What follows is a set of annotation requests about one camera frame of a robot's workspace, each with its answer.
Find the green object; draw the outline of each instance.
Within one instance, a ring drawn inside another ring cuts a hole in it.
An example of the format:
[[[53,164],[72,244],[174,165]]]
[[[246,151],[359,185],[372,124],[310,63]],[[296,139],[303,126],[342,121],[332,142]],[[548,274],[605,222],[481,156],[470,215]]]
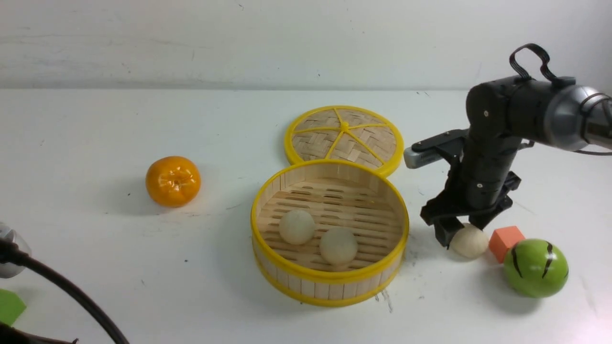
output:
[[[504,258],[504,271],[512,288],[537,298],[558,293],[570,273],[561,250],[541,239],[525,239],[514,245]]]
[[[26,310],[26,304],[12,291],[0,289],[0,323],[13,326],[13,323]]]

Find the bamboo steamer lid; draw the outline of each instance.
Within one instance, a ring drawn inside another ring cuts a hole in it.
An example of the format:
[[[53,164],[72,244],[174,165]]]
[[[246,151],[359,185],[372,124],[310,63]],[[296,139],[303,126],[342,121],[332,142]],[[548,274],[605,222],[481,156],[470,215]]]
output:
[[[403,140],[386,118],[363,108],[332,105],[299,116],[285,134],[291,164],[345,160],[388,177],[401,164]]]

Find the yellow rim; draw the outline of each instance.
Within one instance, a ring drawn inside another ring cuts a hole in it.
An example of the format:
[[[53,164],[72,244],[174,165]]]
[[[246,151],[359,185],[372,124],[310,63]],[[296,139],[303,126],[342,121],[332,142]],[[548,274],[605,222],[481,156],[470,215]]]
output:
[[[329,271],[313,270],[313,269],[309,269],[301,265],[298,265],[296,263],[293,263],[292,261],[284,259],[282,256],[280,256],[278,253],[276,253],[266,244],[263,237],[261,236],[261,233],[259,233],[259,228],[257,227],[257,213],[256,213],[257,204],[263,192],[274,181],[274,179],[279,177],[281,174],[287,173],[296,168],[300,168],[302,166],[308,166],[308,165],[316,165],[316,164],[321,164],[321,163],[334,163],[334,164],[347,165],[347,166],[352,166],[352,167],[359,168],[361,170],[372,173],[372,170],[362,165],[359,165],[353,162],[349,162],[349,161],[343,161],[343,160],[333,160],[333,161],[312,160],[308,162],[302,162],[297,165],[291,165],[288,168],[281,170],[280,172],[273,175],[270,179],[268,179],[264,183],[264,185],[260,188],[259,192],[257,193],[257,196],[255,197],[255,201],[253,202],[253,207],[251,208],[251,230],[253,233],[253,238],[255,238],[257,245],[259,246],[259,248],[261,248],[261,251],[263,252],[263,254],[266,256],[266,258],[270,262],[274,263],[277,266],[282,266],[284,270],[291,273],[292,275],[295,275],[296,277],[311,280],[313,282],[330,283],[330,284],[351,283],[351,282],[356,282],[359,280],[367,279],[376,274],[379,274],[380,272],[385,270],[387,267],[389,267],[389,265],[392,264],[393,260],[398,255],[403,254],[404,249],[406,248],[406,243],[408,241],[410,221],[408,218],[408,210],[406,209],[406,204],[404,203],[404,200],[400,196],[399,191],[386,178],[383,178],[376,174],[374,175],[379,177],[380,180],[382,180],[385,184],[387,184],[387,186],[391,188],[395,196],[398,197],[398,199],[400,200],[400,204],[401,204],[401,211],[405,217],[404,230],[402,232],[399,243],[385,258],[379,260],[378,262],[370,266],[364,267],[362,269],[352,270],[352,271],[329,272]]]
[[[391,273],[389,278],[383,284],[381,284],[380,286],[378,286],[374,290],[371,290],[371,291],[369,291],[369,292],[367,292],[365,294],[362,294],[362,295],[359,295],[359,296],[356,296],[356,297],[352,297],[351,299],[324,300],[324,299],[317,299],[315,297],[310,297],[310,296],[299,294],[299,293],[297,293],[297,292],[295,292],[295,291],[293,291],[293,290],[283,286],[278,281],[273,279],[272,276],[270,276],[270,274],[268,274],[268,272],[263,267],[263,265],[261,264],[259,259],[257,259],[256,255],[255,255],[255,263],[257,264],[257,267],[259,268],[259,271],[261,271],[261,274],[263,274],[264,278],[274,288],[276,288],[281,293],[289,296],[292,299],[295,299],[295,300],[298,300],[298,301],[301,301],[301,302],[304,302],[304,303],[307,303],[307,304],[311,304],[311,305],[315,305],[315,306],[322,306],[322,307],[344,307],[344,306],[358,304],[358,303],[360,303],[362,301],[365,301],[365,300],[371,298],[372,296],[380,293],[383,289],[385,289],[385,288],[387,288],[389,286],[391,281],[395,278],[397,273],[400,271],[400,268],[401,268],[401,265],[402,265],[402,261],[401,261],[400,265],[397,267],[397,269],[395,271],[393,271],[393,273]]]
[[[363,127],[389,127],[389,129],[391,129],[391,132],[393,133],[394,137],[395,137],[395,152],[393,153],[393,155],[391,156],[391,159],[389,159],[389,161],[382,161],[382,159],[380,159],[380,157],[378,157],[373,151],[372,149],[370,149],[367,145],[363,144],[362,142],[360,142],[360,139],[356,138],[356,136],[350,132],[350,131],[342,131],[341,127],[318,127],[318,128],[310,128],[307,130],[299,130],[299,131],[295,131],[296,127],[306,118],[309,117],[315,113],[321,112],[321,111],[326,111],[326,110],[334,110],[336,113],[336,116],[338,116],[338,120],[340,121],[340,123],[342,123],[342,118],[340,117],[340,113],[338,113],[338,109],[346,109],[346,110],[355,110],[355,111],[360,111],[366,114],[369,114],[370,116],[380,120],[381,122],[383,122],[383,124],[362,124],[362,125],[355,125],[354,127],[349,127],[348,129],[356,129],[356,128],[363,128]],[[301,132],[308,132],[308,131],[312,131],[312,130],[337,130],[340,133],[338,134],[338,137],[336,138],[336,140],[334,141],[334,143],[337,143],[338,140],[340,139],[340,137],[343,134],[347,134],[350,135],[354,140],[356,140],[359,144],[361,144],[365,149],[367,149],[375,158],[377,158],[379,161],[382,162],[382,165],[377,168],[375,171],[376,174],[383,176],[383,177],[388,177],[391,175],[391,173],[393,173],[395,170],[397,170],[397,168],[400,166],[401,164],[401,156],[402,153],[404,151],[404,141],[401,138],[401,134],[400,131],[397,130],[397,128],[393,125],[393,123],[389,122],[386,118],[382,117],[381,115],[379,115],[378,113],[372,112],[370,110],[366,110],[363,108],[358,108],[358,107],[350,107],[347,105],[332,105],[329,107],[322,107],[322,108],[316,108],[313,110],[310,110],[304,114],[302,114],[301,116],[299,116],[295,121],[293,121],[291,123],[291,125],[289,126],[289,128],[287,129],[287,132],[285,133],[285,154],[287,156],[287,160],[289,160],[289,163],[291,163],[292,165],[295,165],[297,163],[302,163],[304,162],[304,160],[300,157],[300,155],[296,152],[295,148],[293,147],[293,134],[295,133],[301,133]],[[325,156],[324,159],[329,159],[329,156],[332,152],[332,150],[334,149],[335,144],[332,145],[332,147],[330,147],[327,155]]]

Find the woven bamboo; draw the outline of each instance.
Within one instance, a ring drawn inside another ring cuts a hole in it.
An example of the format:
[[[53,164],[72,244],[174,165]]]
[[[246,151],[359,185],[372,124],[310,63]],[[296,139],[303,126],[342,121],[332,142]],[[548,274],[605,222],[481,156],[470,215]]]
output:
[[[380,115],[338,105],[297,118],[285,135],[285,151],[291,163],[345,160],[386,177],[401,162],[403,141],[393,124]]]
[[[284,242],[278,223],[293,209],[308,211],[315,237],[304,245]],[[283,293],[315,305],[354,304],[391,282],[408,239],[406,206],[389,181],[361,165],[314,160],[293,165],[270,178],[252,208],[253,250],[261,272]],[[350,228],[359,249],[337,268],[320,255],[321,235]]]

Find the white wall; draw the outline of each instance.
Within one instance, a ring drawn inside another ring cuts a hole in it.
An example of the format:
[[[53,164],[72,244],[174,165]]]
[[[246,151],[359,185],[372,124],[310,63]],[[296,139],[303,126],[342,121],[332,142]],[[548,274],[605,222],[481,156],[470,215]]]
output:
[[[610,0],[0,0],[0,87],[467,89],[513,75],[508,55],[537,42],[554,73],[612,91],[610,13]]]

